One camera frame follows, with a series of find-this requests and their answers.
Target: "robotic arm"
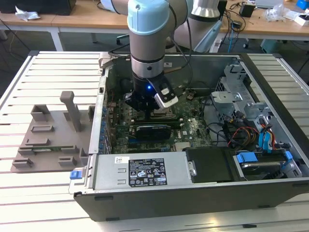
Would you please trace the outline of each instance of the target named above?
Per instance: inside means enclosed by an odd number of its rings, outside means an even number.
[[[178,98],[164,76],[166,38],[175,32],[175,40],[189,47],[188,28],[183,24],[190,17],[194,50],[201,51],[201,47],[210,47],[221,25],[217,9],[219,0],[101,2],[110,11],[128,15],[134,91],[126,95],[126,103],[145,112],[168,108],[177,103]]]

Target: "computer case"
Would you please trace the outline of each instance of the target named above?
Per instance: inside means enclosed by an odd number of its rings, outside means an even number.
[[[70,15],[76,0],[0,0],[1,13],[15,13],[17,6],[23,11],[39,14]]]

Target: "black box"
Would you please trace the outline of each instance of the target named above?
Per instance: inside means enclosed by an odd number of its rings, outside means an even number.
[[[256,5],[252,5],[252,4],[242,4],[241,5],[241,8],[239,10],[239,14],[242,16],[242,17],[248,17],[250,18],[254,9],[255,9]]]
[[[0,0],[1,13],[15,13],[17,6],[23,11],[39,14],[70,15],[76,0]]]

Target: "tissue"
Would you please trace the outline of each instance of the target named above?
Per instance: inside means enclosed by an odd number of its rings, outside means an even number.
[[[16,13],[15,15],[22,20],[25,20],[26,22],[28,21],[28,19],[38,19],[39,14],[37,12],[27,12],[27,11],[22,11],[20,9],[18,9],[16,6]]]

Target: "sticker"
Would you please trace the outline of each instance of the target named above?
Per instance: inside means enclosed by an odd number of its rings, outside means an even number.
[[[172,62],[164,63],[164,68],[171,68],[171,67],[173,67],[173,63]]]
[[[129,185],[131,187],[167,185],[164,159],[129,160]]]
[[[116,156],[115,163],[129,163],[129,156]]]

